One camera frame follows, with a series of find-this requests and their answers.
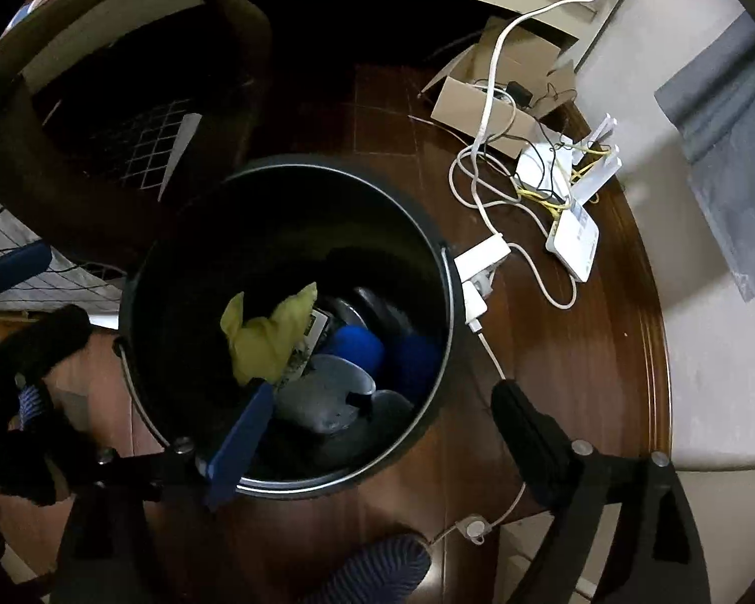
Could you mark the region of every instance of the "cardboard box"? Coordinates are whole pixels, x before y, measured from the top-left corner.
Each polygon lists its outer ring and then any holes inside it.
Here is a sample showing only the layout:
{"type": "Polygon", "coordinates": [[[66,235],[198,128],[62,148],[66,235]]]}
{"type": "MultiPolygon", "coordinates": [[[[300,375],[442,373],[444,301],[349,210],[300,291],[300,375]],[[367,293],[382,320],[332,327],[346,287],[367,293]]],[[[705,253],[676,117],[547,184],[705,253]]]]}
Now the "cardboard box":
{"type": "MultiPolygon", "coordinates": [[[[473,84],[486,80],[489,75],[495,42],[503,27],[500,18],[490,18],[481,39],[453,58],[423,88],[423,92],[427,92],[442,84],[431,118],[475,136],[486,95],[473,84]]],[[[534,128],[537,120],[576,97],[572,64],[550,71],[559,54],[560,48],[525,29],[517,27],[509,33],[497,63],[497,86],[505,88],[509,82],[517,82],[533,95],[532,106],[517,111],[507,132],[509,135],[536,140],[534,128]]],[[[503,131],[511,115],[512,107],[496,99],[489,116],[489,133],[503,131]]],[[[511,138],[499,138],[489,144],[512,159],[517,159],[526,145],[524,140],[511,138]]]]}

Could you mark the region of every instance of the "white cable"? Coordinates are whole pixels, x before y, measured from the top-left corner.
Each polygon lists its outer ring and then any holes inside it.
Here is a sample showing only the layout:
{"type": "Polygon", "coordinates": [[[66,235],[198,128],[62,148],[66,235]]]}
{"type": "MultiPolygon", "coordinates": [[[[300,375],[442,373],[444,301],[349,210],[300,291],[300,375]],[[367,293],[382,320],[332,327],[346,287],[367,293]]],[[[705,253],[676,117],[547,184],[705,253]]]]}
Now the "white cable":
{"type": "MultiPolygon", "coordinates": [[[[503,191],[497,190],[497,188],[493,187],[492,184],[486,183],[483,179],[477,178],[476,175],[475,175],[475,173],[470,172],[465,167],[465,165],[463,163],[461,163],[461,160],[465,156],[467,156],[467,154],[470,151],[470,145],[467,142],[465,142],[465,140],[461,136],[459,136],[455,132],[451,131],[447,127],[444,127],[441,124],[436,124],[435,122],[432,122],[431,120],[424,120],[423,118],[418,118],[417,116],[411,116],[411,115],[409,115],[408,117],[411,118],[411,120],[416,120],[417,122],[422,122],[424,124],[430,124],[431,127],[437,127],[437,128],[443,129],[444,131],[446,131],[447,133],[449,133],[454,138],[457,138],[461,143],[464,143],[465,148],[463,150],[461,150],[456,155],[456,158],[453,159],[453,163],[450,164],[450,170],[447,173],[447,183],[450,185],[450,191],[451,191],[451,193],[453,193],[453,197],[455,197],[459,203],[463,204],[463,206],[465,206],[467,208],[477,209],[481,213],[481,218],[486,223],[486,226],[489,229],[489,231],[491,231],[493,234],[497,234],[497,230],[494,227],[494,225],[491,222],[488,222],[489,221],[489,217],[486,214],[485,209],[488,209],[490,207],[496,207],[496,206],[499,206],[500,204],[510,204],[513,207],[517,207],[517,208],[525,211],[525,213],[528,214],[533,219],[533,221],[537,224],[537,226],[540,228],[540,231],[543,233],[543,236],[545,238],[548,238],[548,230],[545,229],[545,225],[541,222],[540,218],[537,218],[537,215],[531,209],[529,209],[529,207],[527,207],[527,206],[525,206],[525,204],[521,203],[521,198],[520,198],[519,195],[517,196],[517,198],[514,198],[511,195],[507,195],[503,191]],[[461,196],[461,194],[459,193],[459,191],[457,191],[456,184],[453,181],[453,173],[456,171],[456,166],[458,166],[459,169],[463,173],[465,173],[465,175],[468,175],[475,182],[480,183],[481,186],[485,187],[489,191],[492,191],[493,193],[495,193],[496,195],[498,195],[499,197],[501,197],[503,199],[496,199],[493,202],[483,203],[483,202],[481,202],[481,199],[478,198],[477,203],[468,202],[466,199],[464,199],[461,196]]],[[[507,129],[509,127],[511,127],[511,123],[513,122],[513,120],[514,120],[514,115],[512,115],[511,122],[506,127],[507,129]]],[[[487,152],[484,152],[484,151],[481,151],[481,153],[479,154],[479,156],[481,156],[485,161],[487,161],[487,163],[493,163],[493,164],[495,164],[497,166],[497,168],[499,168],[499,171],[501,171],[501,173],[503,175],[509,177],[509,181],[512,183],[512,186],[515,189],[517,189],[517,183],[513,179],[512,174],[509,172],[508,168],[506,168],[506,166],[504,166],[504,164],[501,163],[500,160],[496,159],[496,157],[494,157],[493,155],[491,155],[491,154],[489,154],[487,152]]],[[[562,311],[566,311],[570,307],[572,307],[573,304],[576,303],[576,296],[577,296],[576,279],[573,278],[572,274],[568,274],[568,278],[570,278],[570,280],[571,280],[572,298],[571,298],[571,300],[570,300],[569,303],[567,303],[567,304],[560,304],[559,302],[557,302],[556,300],[554,300],[554,298],[552,298],[551,294],[546,290],[545,284],[543,283],[543,279],[540,277],[540,272],[537,271],[537,268],[536,268],[534,262],[532,261],[532,257],[528,254],[528,252],[525,251],[523,249],[523,247],[519,246],[517,243],[507,243],[507,245],[509,247],[512,247],[515,250],[520,251],[520,253],[528,261],[529,267],[532,268],[532,272],[534,273],[534,276],[535,276],[535,278],[537,280],[537,284],[538,284],[538,286],[540,286],[540,290],[543,292],[543,295],[545,296],[545,299],[548,300],[549,304],[552,304],[553,306],[555,306],[556,308],[558,308],[558,309],[560,309],[562,311]]]]}
{"type": "Polygon", "coordinates": [[[495,365],[497,373],[501,375],[501,379],[506,379],[506,375],[503,373],[501,364],[498,362],[497,358],[495,358],[495,352],[493,352],[492,348],[489,347],[489,343],[486,341],[484,334],[482,334],[481,332],[478,332],[478,340],[481,340],[481,344],[484,345],[484,349],[486,350],[486,353],[489,354],[489,358],[492,359],[492,363],[495,365]]]}
{"type": "Polygon", "coordinates": [[[512,502],[512,506],[510,506],[508,509],[506,509],[506,512],[495,522],[489,525],[489,530],[487,533],[491,532],[493,529],[496,528],[497,525],[501,524],[506,518],[508,518],[510,515],[512,515],[512,511],[516,508],[517,504],[520,504],[520,500],[523,497],[523,493],[525,493],[525,482],[522,486],[520,486],[520,491],[517,493],[517,497],[514,498],[514,501],[512,502]]]}
{"type": "MultiPolygon", "coordinates": [[[[486,92],[486,98],[484,100],[484,110],[481,112],[481,123],[478,125],[478,130],[475,135],[475,140],[473,141],[473,144],[469,147],[469,155],[471,163],[473,163],[473,171],[472,171],[472,180],[470,183],[470,193],[473,196],[473,201],[475,202],[475,207],[470,208],[477,208],[479,214],[481,214],[481,219],[483,219],[484,224],[486,225],[487,229],[492,232],[492,234],[498,234],[498,231],[496,227],[492,224],[491,220],[489,219],[489,216],[487,215],[486,209],[488,206],[496,206],[499,203],[505,203],[496,201],[491,203],[490,205],[485,205],[481,202],[481,198],[478,196],[477,186],[478,183],[481,183],[481,180],[478,176],[478,157],[482,156],[483,159],[487,159],[487,155],[484,152],[481,152],[481,145],[484,143],[489,143],[492,140],[499,138],[502,136],[506,131],[512,126],[514,122],[514,117],[517,114],[517,106],[514,102],[514,98],[509,96],[506,91],[497,88],[495,85],[495,80],[497,78],[497,62],[501,58],[501,51],[503,49],[503,44],[506,40],[506,37],[509,35],[509,33],[520,25],[521,23],[532,19],[533,17],[541,16],[544,13],[548,13],[549,11],[552,11],[553,9],[556,9],[557,7],[563,6],[563,5],[569,5],[569,4],[583,4],[588,2],[594,2],[596,0],[560,0],[559,2],[554,2],[551,5],[548,5],[546,7],[542,7],[541,9],[536,9],[536,11],[530,11],[529,13],[524,13],[524,15],[517,17],[515,20],[509,23],[509,25],[506,25],[505,29],[501,32],[500,36],[497,37],[497,41],[495,42],[495,48],[492,53],[492,59],[489,62],[489,75],[486,79],[486,86],[485,87],[479,87],[481,90],[484,90],[486,92]],[[500,132],[499,134],[495,134],[493,136],[487,136],[487,128],[489,126],[489,116],[492,113],[492,105],[493,100],[495,99],[495,93],[501,94],[501,97],[508,98],[507,101],[512,105],[512,117],[511,121],[509,122],[508,126],[504,131],[500,132]]],[[[464,166],[461,163],[461,159],[465,156],[465,151],[459,152],[459,154],[456,157],[455,164],[458,164],[459,168],[464,170],[464,166]]],[[[452,169],[454,166],[451,166],[451,174],[449,177],[451,190],[453,191],[453,195],[457,197],[459,202],[463,203],[465,206],[470,206],[468,203],[466,203],[457,193],[456,189],[453,185],[452,180],[452,169]]],[[[510,201],[513,200],[513,198],[509,198],[508,195],[503,195],[499,191],[497,191],[494,188],[490,187],[490,190],[495,192],[497,195],[501,195],[501,197],[504,197],[504,199],[508,203],[515,203],[517,206],[521,208],[527,208],[519,204],[519,197],[517,197],[516,201],[510,201]]],[[[533,218],[537,219],[536,215],[532,213],[533,218]]],[[[546,238],[548,237],[548,233],[545,231],[545,227],[540,223],[539,219],[537,219],[538,226],[540,227],[540,231],[545,234],[546,238]]],[[[573,306],[574,302],[576,302],[576,279],[573,278],[572,275],[570,275],[571,279],[571,288],[572,288],[572,297],[571,301],[568,304],[560,304],[556,300],[552,298],[552,296],[548,293],[548,291],[545,288],[545,284],[543,283],[542,278],[540,277],[540,273],[537,271],[537,267],[534,264],[534,261],[532,261],[532,257],[529,256],[528,252],[524,250],[523,247],[518,245],[517,243],[508,243],[509,247],[514,248],[517,251],[520,251],[520,253],[523,255],[523,257],[528,261],[529,266],[532,268],[532,272],[534,272],[534,276],[537,279],[537,284],[540,286],[540,290],[543,292],[543,295],[545,295],[545,298],[548,300],[550,304],[555,306],[556,308],[559,308],[561,310],[569,309],[573,306]]]]}
{"type": "Polygon", "coordinates": [[[573,294],[571,295],[571,301],[567,304],[560,304],[557,302],[552,296],[548,293],[548,291],[545,288],[545,284],[543,283],[543,278],[540,277],[540,272],[537,271],[537,266],[534,265],[534,261],[532,261],[532,257],[529,256],[529,253],[525,251],[521,246],[519,246],[517,243],[506,243],[509,247],[511,247],[513,250],[517,250],[520,252],[520,254],[523,255],[523,258],[525,258],[528,261],[529,266],[532,268],[532,272],[534,273],[535,278],[537,279],[537,284],[540,285],[540,290],[543,292],[543,295],[545,295],[545,299],[548,300],[552,306],[561,309],[562,311],[567,311],[570,307],[572,307],[576,303],[576,279],[573,277],[572,274],[568,273],[568,277],[571,278],[571,289],[573,291],[573,294]]]}
{"type": "Polygon", "coordinates": [[[501,50],[503,49],[503,43],[506,40],[506,37],[509,35],[509,32],[511,32],[512,29],[520,25],[521,23],[532,19],[533,17],[541,16],[544,13],[548,13],[549,11],[552,11],[552,9],[556,9],[557,7],[560,7],[562,5],[571,5],[571,4],[584,4],[588,2],[594,2],[596,0],[560,0],[559,2],[554,2],[552,5],[548,5],[546,7],[542,7],[541,9],[537,9],[536,11],[530,11],[529,13],[524,13],[524,15],[517,17],[515,20],[509,23],[509,25],[506,25],[506,28],[501,32],[501,35],[497,37],[497,41],[495,42],[495,49],[492,53],[492,59],[489,62],[489,75],[487,76],[487,86],[486,86],[486,99],[484,101],[484,111],[481,113],[481,124],[478,125],[478,131],[476,132],[475,141],[472,145],[471,151],[470,151],[470,157],[473,161],[473,168],[475,171],[478,171],[478,152],[481,149],[481,144],[484,143],[486,139],[486,131],[487,126],[489,125],[489,114],[492,112],[492,104],[493,104],[493,95],[490,92],[495,91],[495,79],[497,77],[497,62],[501,58],[501,50]]]}
{"type": "MultiPolygon", "coordinates": [[[[496,528],[496,526],[503,524],[503,521],[506,520],[510,515],[512,515],[512,511],[517,508],[517,504],[520,504],[520,500],[523,497],[523,493],[525,493],[525,483],[520,486],[520,490],[517,492],[517,496],[514,498],[514,501],[512,502],[512,506],[510,506],[504,514],[495,520],[492,524],[485,527],[483,532],[475,538],[470,538],[469,541],[473,543],[473,545],[483,545],[484,544],[484,538],[487,537],[492,531],[496,528]]],[[[459,529],[459,524],[461,522],[465,522],[465,520],[468,520],[469,518],[472,518],[473,516],[469,515],[467,518],[464,518],[463,520],[459,520],[459,522],[454,522],[449,526],[447,529],[445,529],[443,532],[440,532],[436,534],[436,536],[433,538],[433,541],[429,542],[427,544],[428,549],[433,549],[436,545],[439,545],[442,541],[444,541],[445,538],[450,536],[452,532],[455,532],[455,530],[459,529]]]]}

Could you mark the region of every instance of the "black trash can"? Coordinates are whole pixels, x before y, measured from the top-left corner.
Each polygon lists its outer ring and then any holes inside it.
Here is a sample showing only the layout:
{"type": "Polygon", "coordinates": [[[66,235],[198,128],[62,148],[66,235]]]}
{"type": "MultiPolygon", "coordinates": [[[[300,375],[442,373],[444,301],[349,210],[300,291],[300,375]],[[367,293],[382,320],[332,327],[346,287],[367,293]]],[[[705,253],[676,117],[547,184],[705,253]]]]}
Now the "black trash can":
{"type": "Polygon", "coordinates": [[[243,290],[246,318],[268,316],[316,281],[320,294],[365,286],[402,308],[439,348],[439,369],[411,421],[347,466],[314,465],[302,435],[273,421],[238,490],[306,498],[352,486],[396,460],[435,417],[464,303],[430,218],[395,189],[336,159],[281,156],[247,165],[191,203],[123,294],[119,346],[141,417],[163,444],[189,436],[211,451],[241,389],[219,319],[243,290]]]}

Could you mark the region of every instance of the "metal rim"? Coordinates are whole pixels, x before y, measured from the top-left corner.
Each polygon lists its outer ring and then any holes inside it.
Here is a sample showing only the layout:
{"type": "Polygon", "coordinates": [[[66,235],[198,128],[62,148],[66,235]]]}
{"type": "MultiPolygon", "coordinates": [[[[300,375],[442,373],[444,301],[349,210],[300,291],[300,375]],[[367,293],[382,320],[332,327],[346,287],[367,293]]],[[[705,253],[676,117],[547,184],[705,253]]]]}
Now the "metal rim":
{"type": "MultiPolygon", "coordinates": [[[[284,168],[284,167],[308,167],[308,168],[317,168],[319,170],[324,170],[328,172],[336,172],[341,175],[344,175],[345,177],[348,177],[350,179],[354,179],[363,185],[367,186],[368,188],[371,188],[372,190],[375,190],[379,192],[384,197],[387,197],[395,206],[400,210],[400,212],[404,215],[405,218],[407,218],[408,222],[411,222],[412,226],[417,230],[421,238],[424,239],[426,245],[431,250],[431,253],[433,255],[436,254],[436,247],[433,246],[433,243],[431,243],[431,240],[428,237],[428,234],[426,230],[424,230],[419,222],[411,215],[409,214],[409,211],[405,209],[404,206],[402,206],[399,202],[396,201],[395,197],[391,194],[385,192],[383,188],[380,188],[379,185],[372,183],[371,181],[367,179],[363,179],[363,177],[359,175],[355,175],[352,172],[343,170],[342,168],[337,168],[334,166],[320,166],[317,163],[312,163],[308,160],[303,161],[299,157],[292,161],[286,161],[283,163],[267,163],[262,166],[255,166],[252,168],[244,168],[243,171],[235,173],[235,175],[230,175],[227,177],[227,179],[224,181],[231,181],[234,179],[239,178],[239,176],[242,176],[244,174],[249,173],[256,173],[260,171],[267,171],[274,168],[284,168]]],[[[439,258],[442,262],[442,268],[444,272],[444,279],[447,283],[447,310],[448,310],[448,326],[447,326],[447,342],[445,343],[445,348],[442,354],[442,363],[439,366],[439,373],[436,375],[436,380],[433,385],[433,388],[431,388],[431,393],[428,395],[427,399],[425,400],[425,403],[423,403],[423,406],[420,407],[418,414],[415,416],[415,418],[411,421],[411,423],[408,424],[408,427],[406,427],[406,430],[403,431],[403,434],[399,436],[398,439],[395,440],[394,443],[391,444],[388,449],[384,450],[378,457],[372,459],[372,461],[368,462],[365,466],[361,466],[360,468],[348,472],[347,474],[344,474],[342,477],[334,478],[330,481],[324,481],[324,482],[318,482],[320,479],[324,479],[324,476],[315,478],[312,480],[303,480],[303,481],[314,481],[317,483],[314,483],[311,486],[301,486],[298,488],[273,488],[269,487],[267,485],[270,485],[273,482],[261,482],[256,479],[249,479],[243,477],[241,479],[241,483],[238,484],[237,491],[242,494],[255,494],[255,495],[302,495],[302,494],[315,494],[318,493],[321,490],[327,490],[330,488],[334,488],[336,486],[340,486],[346,482],[353,481],[356,478],[360,477],[361,474],[364,474],[368,472],[369,470],[372,470],[375,466],[380,464],[381,462],[384,462],[385,459],[388,458],[404,441],[407,439],[409,435],[411,435],[411,432],[414,431],[417,427],[417,425],[420,423],[420,421],[423,419],[423,416],[427,413],[428,409],[431,407],[431,403],[433,402],[433,399],[435,398],[436,393],[439,391],[439,387],[441,385],[441,381],[445,372],[445,369],[447,368],[447,361],[450,357],[451,348],[453,344],[453,336],[455,334],[456,330],[456,297],[455,297],[455,285],[453,282],[451,269],[450,269],[450,263],[449,263],[449,252],[447,250],[447,246],[440,246],[439,247],[439,258]]],[[[129,369],[129,363],[126,358],[125,353],[125,347],[122,342],[118,343],[118,348],[120,350],[121,355],[121,365],[123,367],[123,373],[124,378],[126,382],[126,387],[129,391],[129,394],[131,395],[131,399],[137,408],[137,411],[140,413],[140,416],[145,423],[145,425],[148,427],[149,431],[154,435],[154,437],[163,445],[163,447],[169,447],[170,443],[165,439],[161,431],[159,431],[154,424],[154,422],[149,417],[148,413],[145,411],[141,399],[139,396],[139,393],[137,393],[137,388],[134,385],[134,381],[131,375],[131,370],[129,369]]]]}

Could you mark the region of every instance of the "screw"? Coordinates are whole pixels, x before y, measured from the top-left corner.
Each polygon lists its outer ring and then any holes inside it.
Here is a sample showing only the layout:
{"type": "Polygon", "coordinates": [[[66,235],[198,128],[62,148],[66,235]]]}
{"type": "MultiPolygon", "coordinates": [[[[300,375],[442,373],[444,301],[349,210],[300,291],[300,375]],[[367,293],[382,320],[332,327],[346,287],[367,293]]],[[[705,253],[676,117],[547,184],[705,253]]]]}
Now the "screw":
{"type": "Polygon", "coordinates": [[[115,460],[115,451],[111,447],[104,447],[98,451],[98,465],[108,466],[115,460]]]}
{"type": "Polygon", "coordinates": [[[653,451],[651,453],[651,459],[654,464],[660,468],[665,468],[671,462],[670,459],[661,451],[653,451]]]}
{"type": "Polygon", "coordinates": [[[181,457],[187,454],[193,454],[195,451],[195,443],[193,442],[193,439],[183,435],[174,441],[174,451],[181,457]]]}
{"type": "Polygon", "coordinates": [[[574,440],[571,449],[580,457],[589,457],[592,454],[592,444],[587,440],[574,440]]]}

